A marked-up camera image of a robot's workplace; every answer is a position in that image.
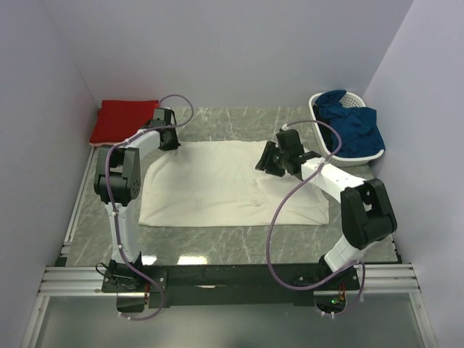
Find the cream white t shirt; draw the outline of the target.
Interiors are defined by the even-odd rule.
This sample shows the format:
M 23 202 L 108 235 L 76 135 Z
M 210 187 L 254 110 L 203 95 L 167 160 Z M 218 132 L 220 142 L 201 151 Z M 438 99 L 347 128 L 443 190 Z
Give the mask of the cream white t shirt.
M 148 167 L 138 222 L 149 227 L 269 225 L 299 180 L 255 170 L 263 141 L 184 143 Z

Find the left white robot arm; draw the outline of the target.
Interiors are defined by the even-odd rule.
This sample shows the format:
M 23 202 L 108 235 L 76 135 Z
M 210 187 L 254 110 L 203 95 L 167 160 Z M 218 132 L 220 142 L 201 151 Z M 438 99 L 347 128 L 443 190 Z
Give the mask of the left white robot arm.
M 134 202 L 141 192 L 141 160 L 154 150 L 177 149 L 180 126 L 171 108 L 157 107 L 134 134 L 98 150 L 94 191 L 104 203 L 112 238 L 105 277 L 119 281 L 128 291 L 139 290 L 147 278 L 135 240 Z

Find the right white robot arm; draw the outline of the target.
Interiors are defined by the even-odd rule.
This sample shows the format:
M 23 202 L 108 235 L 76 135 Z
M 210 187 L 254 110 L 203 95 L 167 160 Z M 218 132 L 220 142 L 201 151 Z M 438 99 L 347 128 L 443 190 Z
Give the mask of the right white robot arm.
M 327 157 L 307 152 L 299 133 L 281 130 L 277 141 L 265 143 L 255 169 L 300 180 L 297 186 L 311 183 L 329 194 L 341 208 L 341 238 L 321 259 L 318 280 L 326 289 L 335 289 L 343 280 L 343 269 L 360 260 L 372 245 L 397 230 L 397 219 L 384 183 L 363 179 L 330 164 Z

